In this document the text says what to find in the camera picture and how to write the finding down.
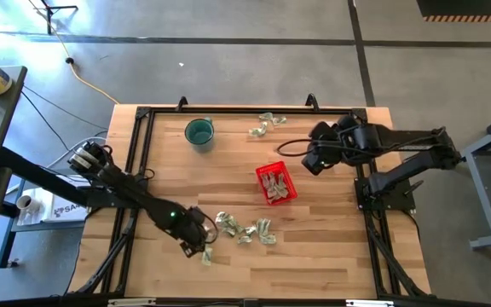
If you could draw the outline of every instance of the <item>green cup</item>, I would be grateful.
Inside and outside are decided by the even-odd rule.
[[[193,144],[194,150],[205,153],[213,148],[214,132],[210,118],[195,119],[185,128],[185,137]]]

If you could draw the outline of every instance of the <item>red plastic crate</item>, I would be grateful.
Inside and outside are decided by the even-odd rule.
[[[271,165],[261,166],[257,168],[255,172],[257,173],[257,180],[259,182],[259,185],[263,190],[264,199],[266,200],[266,203],[269,204],[269,206],[279,205],[283,202],[297,198],[297,191],[293,186],[293,182],[291,181],[291,176],[289,176],[289,172],[287,171],[286,164],[283,163],[283,161],[276,162]],[[283,173],[283,181],[287,186],[287,191],[289,191],[289,195],[287,195],[286,198],[273,201],[272,204],[269,203],[269,197],[266,189],[263,186],[263,179],[261,177],[262,174],[268,174],[270,172],[273,172],[276,178],[278,178],[280,173]]]

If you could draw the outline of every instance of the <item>concrete floor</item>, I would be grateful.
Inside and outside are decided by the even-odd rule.
[[[100,36],[351,39],[345,0],[114,0],[76,3],[61,11],[62,32]],[[414,0],[356,0],[365,39],[491,41],[491,24],[430,24]],[[0,0],[0,31],[44,33],[27,1]],[[303,104],[365,106],[355,47],[209,44],[70,43],[81,74],[122,103]],[[491,49],[367,48],[377,106],[389,107],[396,128],[448,128],[458,148],[491,124]],[[58,43],[0,36],[0,66],[24,65],[26,85],[70,112],[107,126],[112,103],[77,82]],[[100,131],[35,98],[68,146]],[[20,101],[5,145],[47,165],[64,149]],[[441,298],[491,303],[491,248],[468,240],[488,225],[465,165],[428,171],[414,193],[432,292]],[[6,222],[0,221],[0,244]],[[22,265],[0,269],[0,299],[62,294],[81,231],[22,233],[12,251]]]

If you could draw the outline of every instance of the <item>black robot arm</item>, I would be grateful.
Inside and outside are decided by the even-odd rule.
[[[366,187],[366,193],[372,196],[389,191],[422,171],[453,169],[460,159],[444,128],[391,130],[383,125],[358,123],[346,116],[331,126],[320,122],[309,137],[302,163],[316,176],[341,162],[358,166],[394,151],[419,152],[391,171],[373,173]]]
[[[82,188],[90,207],[124,207],[145,209],[154,224],[174,239],[182,240],[181,248],[187,257],[203,252],[208,231],[206,215],[198,208],[152,196],[146,189],[143,176],[123,172],[111,157],[111,148],[94,142],[85,143],[69,160],[70,167],[88,179],[92,187]]]

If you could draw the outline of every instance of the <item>wooden table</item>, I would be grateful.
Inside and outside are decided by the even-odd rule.
[[[116,106],[109,128],[107,144],[113,147],[115,163],[123,168],[137,107]],[[371,123],[392,126],[388,108],[371,107],[367,115]],[[203,117],[205,114],[156,115],[147,163],[156,176],[149,182],[149,191],[184,206],[199,206],[211,217],[228,212],[243,225],[270,218],[269,233],[276,235],[277,244],[265,246],[254,238],[251,244],[238,246],[236,239],[221,234],[212,245],[213,264],[208,267],[201,264],[201,255],[186,258],[178,242],[155,228],[142,211],[126,297],[376,298],[365,222],[356,208],[355,168],[337,165],[315,177],[300,164],[301,158],[274,152],[285,141],[305,138],[319,121],[338,117],[289,115],[286,124],[270,124],[266,136],[257,138],[247,133],[259,126],[256,114],[210,115],[215,147],[199,154],[190,148],[183,130],[192,119]],[[305,148],[301,143],[286,150]],[[255,169],[279,160],[285,161],[298,197],[281,206],[267,206]],[[377,159],[381,171],[400,162],[398,153]],[[81,287],[107,255],[114,216],[115,210],[103,209],[86,222],[70,291]],[[396,258],[418,286],[429,292],[413,222],[401,212],[389,211],[388,223]],[[384,261],[381,267],[389,289]]]

